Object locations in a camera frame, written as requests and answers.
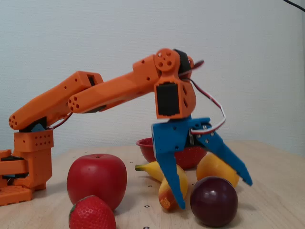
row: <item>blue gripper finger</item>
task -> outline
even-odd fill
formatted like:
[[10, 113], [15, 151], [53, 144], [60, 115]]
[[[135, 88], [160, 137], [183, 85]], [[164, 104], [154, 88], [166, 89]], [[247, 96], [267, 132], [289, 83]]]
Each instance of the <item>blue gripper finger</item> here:
[[245, 164], [229, 149], [229, 147], [223, 142], [222, 138], [216, 132], [196, 136], [196, 139], [210, 152], [218, 156], [232, 169], [234, 169], [245, 183], [250, 186], [253, 184]]
[[183, 194], [180, 189], [180, 180], [177, 173], [177, 164], [174, 152], [157, 154], [157, 161], [179, 207], [185, 209], [185, 201], [183, 200]]

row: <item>black cable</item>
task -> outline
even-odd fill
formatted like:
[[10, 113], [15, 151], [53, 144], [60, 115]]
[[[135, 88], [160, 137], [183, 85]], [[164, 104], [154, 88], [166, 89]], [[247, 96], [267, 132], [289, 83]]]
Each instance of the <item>black cable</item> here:
[[302, 10], [302, 11], [305, 12], [305, 9], [304, 9], [303, 7], [297, 5], [297, 4], [295, 4], [295, 3], [293, 3], [293, 2], [291, 2], [291, 1], [289, 1], [289, 0], [284, 0], [284, 1], [287, 2], [288, 4], [293, 5], [293, 6], [299, 8], [300, 10]]

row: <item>yellow fruit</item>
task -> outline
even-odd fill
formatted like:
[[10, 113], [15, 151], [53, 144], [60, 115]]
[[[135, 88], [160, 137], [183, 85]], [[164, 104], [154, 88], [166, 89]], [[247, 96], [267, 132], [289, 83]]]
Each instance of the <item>yellow fruit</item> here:
[[[135, 166], [136, 171], [145, 171], [147, 172], [151, 177], [155, 178], [156, 180], [161, 182], [160, 188], [159, 188], [159, 202], [161, 206], [166, 210], [172, 210], [178, 206], [177, 201], [173, 195], [173, 192], [170, 188], [170, 186], [167, 183], [166, 178], [164, 177], [164, 174], [159, 166], [159, 163], [154, 161], [151, 163], [148, 163], [146, 165], [137, 165]], [[187, 176], [184, 170], [177, 165], [177, 173], [180, 180], [180, 189], [183, 195], [183, 198], [185, 199], [188, 189], [188, 183], [187, 183]]]
[[212, 153], [208, 153], [201, 159], [196, 175], [198, 181], [209, 176], [221, 177], [229, 181], [233, 187], [236, 187], [239, 182], [237, 172]]

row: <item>plum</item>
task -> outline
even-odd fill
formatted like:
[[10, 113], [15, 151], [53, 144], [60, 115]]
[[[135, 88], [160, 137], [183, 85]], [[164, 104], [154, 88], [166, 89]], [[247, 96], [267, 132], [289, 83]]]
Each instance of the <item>plum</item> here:
[[238, 197], [227, 180], [210, 176], [199, 180], [191, 193], [195, 217], [208, 227], [223, 227], [236, 216]]

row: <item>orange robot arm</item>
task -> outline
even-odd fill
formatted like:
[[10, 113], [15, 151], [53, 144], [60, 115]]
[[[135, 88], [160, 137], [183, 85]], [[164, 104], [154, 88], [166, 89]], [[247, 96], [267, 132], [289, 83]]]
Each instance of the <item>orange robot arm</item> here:
[[[98, 73], [78, 71], [29, 101], [9, 118], [10, 127], [19, 132], [14, 133], [13, 153], [0, 152], [0, 206], [30, 200], [33, 191], [46, 187], [52, 176], [50, 126], [72, 113], [105, 111], [155, 92], [157, 118], [188, 117], [196, 97], [192, 85], [179, 76], [187, 72], [184, 77], [190, 77], [193, 66], [185, 53], [161, 49], [133, 64], [126, 75], [104, 82]], [[10, 177], [10, 184], [19, 188], [8, 186]]]

